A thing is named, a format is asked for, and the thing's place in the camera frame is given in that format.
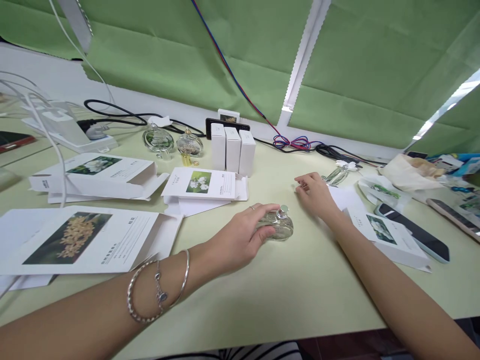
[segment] green window blind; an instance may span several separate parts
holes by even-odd
[[[480,67],[480,1],[333,0],[289,126],[406,147]]]
[[[108,84],[260,119],[224,69],[189,0],[80,2],[93,32],[87,58]],[[31,1],[29,6],[36,6],[35,13],[49,13],[45,3]],[[276,123],[312,0],[298,0],[295,4],[277,0],[200,0],[197,4],[238,82],[265,116]],[[38,26],[37,19],[32,21]],[[17,34],[21,29],[14,28],[13,23],[7,27],[9,34],[15,33],[10,39],[14,38],[16,44],[36,46],[35,50],[57,56],[78,57],[60,50],[54,53],[55,44],[43,46],[37,35]],[[63,36],[59,28],[55,36]],[[98,80],[88,66],[84,69],[90,79]]]
[[[410,149],[431,156],[480,153],[480,86],[443,114]]]

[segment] woman's right hand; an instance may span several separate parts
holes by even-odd
[[[299,184],[296,188],[296,193],[301,204],[313,216],[325,220],[325,218],[331,215],[341,213],[330,194],[329,187],[318,172],[298,176],[295,178],[295,181]]]

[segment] bracelet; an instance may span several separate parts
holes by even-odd
[[[152,317],[141,317],[134,309],[134,305],[133,305],[133,302],[132,302],[132,291],[134,289],[134,285],[135,285],[135,281],[137,281],[137,278],[139,277],[140,273],[142,272],[143,269],[145,269],[148,265],[150,264],[153,264],[156,260],[152,260],[152,261],[149,261],[145,264],[143,264],[142,266],[140,266],[140,268],[138,268],[138,270],[135,272],[135,274],[133,274],[133,277],[131,278],[130,280],[130,284],[128,285],[128,290],[126,292],[126,305],[128,307],[128,312],[130,313],[130,316],[137,322],[137,323],[141,323],[141,324],[149,324],[151,322],[154,322],[155,320],[157,320],[163,313],[163,310],[155,315],[155,316],[152,316]]]
[[[185,270],[185,278],[183,278],[183,284],[181,285],[180,289],[180,294],[176,298],[175,302],[170,305],[170,309],[173,308],[177,303],[180,301],[180,298],[182,297],[182,294],[184,293],[185,290],[185,285],[187,284],[187,278],[189,277],[189,269],[190,269],[190,252],[188,249],[182,250],[183,252],[186,253],[186,270]]]
[[[160,261],[156,262],[156,273],[155,273],[155,282],[156,282],[156,300],[158,301],[158,307],[160,308],[160,315],[164,313],[164,308],[162,303],[168,299],[169,294],[162,291],[160,286],[160,277],[162,273],[160,272]]]

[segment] silver bottle cap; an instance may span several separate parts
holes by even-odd
[[[276,215],[280,219],[285,219],[287,217],[287,214],[289,213],[289,207],[287,205],[282,205],[280,208],[277,210]]]

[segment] twisted silver bangle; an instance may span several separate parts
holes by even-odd
[[[163,314],[163,309],[160,308],[160,313],[152,316],[152,317],[141,317],[134,309],[134,305],[132,302],[132,291],[134,289],[134,284],[135,281],[137,281],[137,278],[139,277],[140,273],[142,272],[143,269],[145,269],[148,265],[153,264],[156,260],[149,261],[142,266],[138,268],[138,270],[133,274],[133,277],[130,280],[130,284],[128,285],[128,290],[126,292],[126,305],[128,307],[128,312],[130,313],[130,316],[137,322],[141,324],[149,324],[151,322],[154,322],[157,320],[162,314]]]
[[[185,270],[185,277],[183,278],[183,284],[181,284],[181,289],[180,289],[180,294],[176,298],[175,302],[170,305],[170,308],[173,308],[175,305],[178,304],[180,301],[180,298],[182,297],[182,294],[184,293],[185,290],[185,285],[187,284],[187,278],[189,277],[189,269],[190,269],[190,252],[188,249],[182,250],[183,252],[186,253],[186,270]]]

